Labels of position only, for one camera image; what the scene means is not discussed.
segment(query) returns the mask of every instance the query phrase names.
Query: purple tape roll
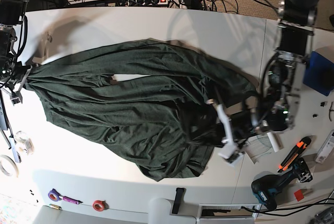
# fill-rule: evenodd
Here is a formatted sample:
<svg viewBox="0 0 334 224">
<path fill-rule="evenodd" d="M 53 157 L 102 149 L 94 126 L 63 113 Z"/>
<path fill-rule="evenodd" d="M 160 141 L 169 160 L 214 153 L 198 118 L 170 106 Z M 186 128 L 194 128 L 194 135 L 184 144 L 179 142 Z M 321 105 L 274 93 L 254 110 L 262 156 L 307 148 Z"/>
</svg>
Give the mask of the purple tape roll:
<svg viewBox="0 0 334 224">
<path fill-rule="evenodd" d="M 60 201 L 60 193 L 58 193 L 55 189 L 52 189 L 48 194 L 47 194 L 50 198 L 50 200 L 57 202 Z"/>
</svg>

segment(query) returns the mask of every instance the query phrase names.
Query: power drill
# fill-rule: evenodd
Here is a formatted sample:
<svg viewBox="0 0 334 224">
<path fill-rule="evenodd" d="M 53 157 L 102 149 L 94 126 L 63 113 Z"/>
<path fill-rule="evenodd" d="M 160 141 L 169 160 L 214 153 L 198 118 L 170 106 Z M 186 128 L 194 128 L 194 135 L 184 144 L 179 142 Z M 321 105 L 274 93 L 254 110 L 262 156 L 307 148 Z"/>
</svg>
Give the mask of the power drill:
<svg viewBox="0 0 334 224">
<path fill-rule="evenodd" d="M 273 211 L 277 208 L 275 196 L 282 192 L 292 180 L 298 179 L 301 183 L 310 182 L 313 177 L 303 158 L 295 161 L 292 169 L 283 175 L 270 174 L 252 182 L 252 191 L 261 204 Z"/>
</svg>

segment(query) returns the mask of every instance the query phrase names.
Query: blue box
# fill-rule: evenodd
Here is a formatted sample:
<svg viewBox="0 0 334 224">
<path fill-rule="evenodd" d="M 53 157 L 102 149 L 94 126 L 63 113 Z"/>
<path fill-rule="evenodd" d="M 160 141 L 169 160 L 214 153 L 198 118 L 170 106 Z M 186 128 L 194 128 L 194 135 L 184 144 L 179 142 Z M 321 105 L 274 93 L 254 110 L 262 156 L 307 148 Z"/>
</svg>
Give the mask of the blue box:
<svg viewBox="0 0 334 224">
<path fill-rule="evenodd" d="M 334 63 L 317 52 L 312 52 L 303 83 L 328 96 L 334 89 Z"/>
</svg>

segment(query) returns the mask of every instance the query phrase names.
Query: table surface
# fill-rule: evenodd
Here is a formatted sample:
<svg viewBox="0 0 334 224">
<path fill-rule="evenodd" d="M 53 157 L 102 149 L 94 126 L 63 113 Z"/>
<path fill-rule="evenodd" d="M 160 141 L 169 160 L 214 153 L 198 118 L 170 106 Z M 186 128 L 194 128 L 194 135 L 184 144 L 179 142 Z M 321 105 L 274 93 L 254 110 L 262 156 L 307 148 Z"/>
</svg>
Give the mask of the table surface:
<svg viewBox="0 0 334 224">
<path fill-rule="evenodd" d="M 162 41 L 180 40 L 207 54 L 231 62 L 256 79 L 260 77 L 266 61 L 273 54 L 276 22 L 254 17 L 165 8 L 95 7 L 46 10 L 27 13 L 28 41 L 22 61 L 33 59 L 47 63 L 68 54 L 97 48 L 103 45 L 153 38 Z M 334 34 L 316 31 L 314 49 L 324 55 L 332 51 Z M 118 76 L 120 79 L 133 76 Z M 35 146 L 35 153 L 22 158 L 18 165 L 19 178 L 2 180 L 8 187 L 0 193 L 25 201 L 52 203 L 47 193 L 52 188 L 61 194 L 91 205 L 96 199 L 104 199 L 111 209 L 147 213 L 148 202 L 154 197 L 173 200 L 176 187 L 187 189 L 182 214 L 196 215 L 199 203 L 230 204 L 257 203 L 250 184 L 259 174 L 275 173 L 278 164 L 290 149 L 306 135 L 314 135 L 312 145 L 305 152 L 309 158 L 315 154 L 334 128 L 328 119 L 328 108 L 334 96 L 328 97 L 303 87 L 296 127 L 282 135 L 284 148 L 253 164 L 248 156 L 236 167 L 227 165 L 217 155 L 216 149 L 206 170 L 198 178 L 164 179 L 155 182 L 142 175 L 135 164 L 128 162 L 104 146 L 92 143 L 64 129 L 48 123 L 38 96 L 24 90 L 23 104 L 15 107 L 4 95 L 8 118 L 14 132 L 24 131 Z M 328 101 L 326 107 L 320 103 Z M 319 117 L 312 118 L 313 113 Z M 12 156 L 0 142 L 2 154 Z M 285 201 L 295 205 L 291 198 L 296 188 L 308 188 L 308 195 L 301 204 L 312 199 L 325 198 L 333 190 L 334 157 L 325 164 L 317 165 L 314 179 L 307 184 L 293 184 Z M 63 209 L 80 212 L 68 203 L 61 202 Z M 307 213 L 294 215 L 291 221 L 304 223 L 321 207 Z M 263 221 L 280 221 L 276 217 Z"/>
</svg>

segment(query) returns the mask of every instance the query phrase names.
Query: dark green shirt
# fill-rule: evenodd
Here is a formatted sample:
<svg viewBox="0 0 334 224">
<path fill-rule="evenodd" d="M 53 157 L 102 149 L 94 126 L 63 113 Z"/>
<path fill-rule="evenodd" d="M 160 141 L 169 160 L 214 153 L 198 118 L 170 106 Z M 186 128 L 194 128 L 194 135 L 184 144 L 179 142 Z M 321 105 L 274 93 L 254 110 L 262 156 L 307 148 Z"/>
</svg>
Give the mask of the dark green shirt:
<svg viewBox="0 0 334 224">
<path fill-rule="evenodd" d="M 115 82 L 113 74 L 149 76 Z M 160 181 L 200 176 L 213 151 L 210 142 L 221 140 L 215 129 L 223 126 L 206 105 L 212 84 L 227 106 L 254 90 L 220 60 L 142 40 L 35 68 L 25 87 L 37 93 L 49 122 L 103 144 Z"/>
</svg>

